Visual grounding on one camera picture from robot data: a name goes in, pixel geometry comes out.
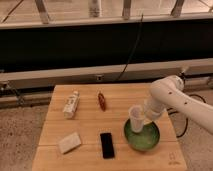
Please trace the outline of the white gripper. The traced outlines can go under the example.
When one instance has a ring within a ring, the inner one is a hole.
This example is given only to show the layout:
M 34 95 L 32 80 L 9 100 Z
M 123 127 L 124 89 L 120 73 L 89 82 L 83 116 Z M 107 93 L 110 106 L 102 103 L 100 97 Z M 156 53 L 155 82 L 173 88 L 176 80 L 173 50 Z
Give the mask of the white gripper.
M 164 113 L 164 105 L 161 103 L 151 103 L 149 100 L 145 100 L 143 104 L 145 121 L 144 124 L 149 124 L 151 122 L 159 119 Z

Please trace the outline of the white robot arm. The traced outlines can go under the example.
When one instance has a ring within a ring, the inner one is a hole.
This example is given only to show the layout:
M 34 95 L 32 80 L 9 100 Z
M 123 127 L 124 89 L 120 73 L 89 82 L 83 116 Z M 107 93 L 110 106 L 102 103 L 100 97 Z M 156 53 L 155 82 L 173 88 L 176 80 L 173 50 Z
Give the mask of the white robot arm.
M 166 107 L 171 107 L 213 134 L 213 106 L 195 100 L 183 93 L 184 82 L 176 76 L 158 79 L 150 84 L 147 100 L 144 101 L 144 114 L 157 120 Z

